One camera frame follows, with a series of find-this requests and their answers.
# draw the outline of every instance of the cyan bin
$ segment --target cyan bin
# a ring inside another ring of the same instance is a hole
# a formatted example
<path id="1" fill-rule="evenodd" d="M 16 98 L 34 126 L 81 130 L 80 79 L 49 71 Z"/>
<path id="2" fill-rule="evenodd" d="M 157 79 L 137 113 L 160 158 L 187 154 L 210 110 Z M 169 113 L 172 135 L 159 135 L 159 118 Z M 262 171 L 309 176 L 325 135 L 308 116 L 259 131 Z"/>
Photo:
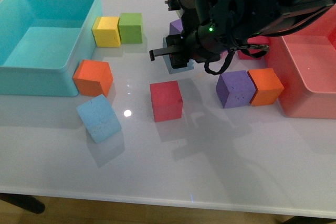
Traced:
<path id="1" fill-rule="evenodd" d="M 0 94 L 73 97 L 101 0 L 1 0 Z"/>

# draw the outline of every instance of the red cube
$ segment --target red cube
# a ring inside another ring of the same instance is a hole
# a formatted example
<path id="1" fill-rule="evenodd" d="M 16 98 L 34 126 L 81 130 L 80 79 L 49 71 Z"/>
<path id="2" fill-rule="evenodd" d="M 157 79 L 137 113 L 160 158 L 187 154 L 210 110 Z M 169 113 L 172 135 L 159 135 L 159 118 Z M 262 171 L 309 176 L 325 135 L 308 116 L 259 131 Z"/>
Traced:
<path id="1" fill-rule="evenodd" d="M 183 100 L 177 81 L 153 83 L 150 90 L 155 122 L 182 117 Z"/>

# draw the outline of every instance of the cube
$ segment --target cube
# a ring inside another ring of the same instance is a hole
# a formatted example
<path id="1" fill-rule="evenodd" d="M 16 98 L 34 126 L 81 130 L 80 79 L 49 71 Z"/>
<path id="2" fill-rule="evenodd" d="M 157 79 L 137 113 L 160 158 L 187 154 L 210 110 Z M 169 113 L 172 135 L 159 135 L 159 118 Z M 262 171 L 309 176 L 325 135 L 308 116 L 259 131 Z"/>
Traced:
<path id="1" fill-rule="evenodd" d="M 250 69 L 247 71 L 256 87 L 251 105 L 262 106 L 275 103 L 285 89 L 273 68 Z"/>
<path id="2" fill-rule="evenodd" d="M 142 43 L 142 14 L 122 13 L 119 20 L 119 32 L 123 44 Z"/>
<path id="3" fill-rule="evenodd" d="M 234 71 L 219 76 L 216 92 L 223 108 L 235 108 L 249 105 L 256 88 L 246 71 Z"/>
<path id="4" fill-rule="evenodd" d="M 175 20 L 169 24 L 169 35 L 181 34 L 183 31 L 182 21 Z"/>
<path id="5" fill-rule="evenodd" d="M 155 122 L 182 117 L 183 100 L 177 81 L 150 84 Z"/>
<path id="6" fill-rule="evenodd" d="M 261 44 L 261 45 L 269 45 L 269 39 L 265 36 L 257 36 L 253 37 L 247 40 L 250 44 Z M 257 49 L 251 49 L 249 50 L 251 54 L 255 54 L 256 52 L 259 52 Z M 242 51 L 238 51 L 238 57 L 240 60 L 260 60 L 260 58 L 252 58 L 249 55 L 244 54 Z"/>
<path id="7" fill-rule="evenodd" d="M 82 95 L 107 97 L 113 82 L 108 62 L 83 60 L 72 78 Z"/>
<path id="8" fill-rule="evenodd" d="M 167 47 L 167 41 L 166 38 L 163 38 L 163 48 Z M 185 68 L 173 68 L 171 63 L 170 63 L 170 56 L 169 55 L 164 55 L 163 56 L 164 63 L 166 64 L 167 70 L 169 74 L 174 74 L 174 73 L 181 73 L 184 71 L 192 70 L 194 69 L 194 60 L 189 60 L 187 63 L 187 66 Z"/>
<path id="9" fill-rule="evenodd" d="M 77 112 L 96 143 L 108 139 L 121 130 L 112 106 L 102 94 L 79 105 Z"/>
<path id="10" fill-rule="evenodd" d="M 97 47 L 120 47 L 119 17 L 97 17 L 92 33 Z"/>

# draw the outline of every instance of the orange cube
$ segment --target orange cube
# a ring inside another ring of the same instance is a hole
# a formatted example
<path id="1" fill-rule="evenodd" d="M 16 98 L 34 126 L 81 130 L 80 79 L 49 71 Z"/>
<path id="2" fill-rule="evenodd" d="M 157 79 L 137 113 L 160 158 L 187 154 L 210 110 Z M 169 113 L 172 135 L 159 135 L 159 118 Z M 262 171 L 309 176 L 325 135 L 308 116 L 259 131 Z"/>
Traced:
<path id="1" fill-rule="evenodd" d="M 72 79 L 82 95 L 96 97 L 103 94 L 107 97 L 113 75 L 108 62 L 83 60 Z"/>
<path id="2" fill-rule="evenodd" d="M 275 103 L 285 89 L 273 68 L 251 69 L 247 73 L 256 87 L 256 93 L 250 102 L 253 106 Z"/>

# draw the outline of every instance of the light blue cube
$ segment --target light blue cube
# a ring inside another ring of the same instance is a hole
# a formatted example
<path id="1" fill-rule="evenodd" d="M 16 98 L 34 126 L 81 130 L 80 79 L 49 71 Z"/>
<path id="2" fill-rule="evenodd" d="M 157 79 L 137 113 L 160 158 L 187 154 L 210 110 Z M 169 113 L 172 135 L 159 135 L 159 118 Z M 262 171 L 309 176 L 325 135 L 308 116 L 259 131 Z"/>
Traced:
<path id="1" fill-rule="evenodd" d="M 79 105 L 77 112 L 96 143 L 108 139 L 121 130 L 119 120 L 103 94 Z"/>

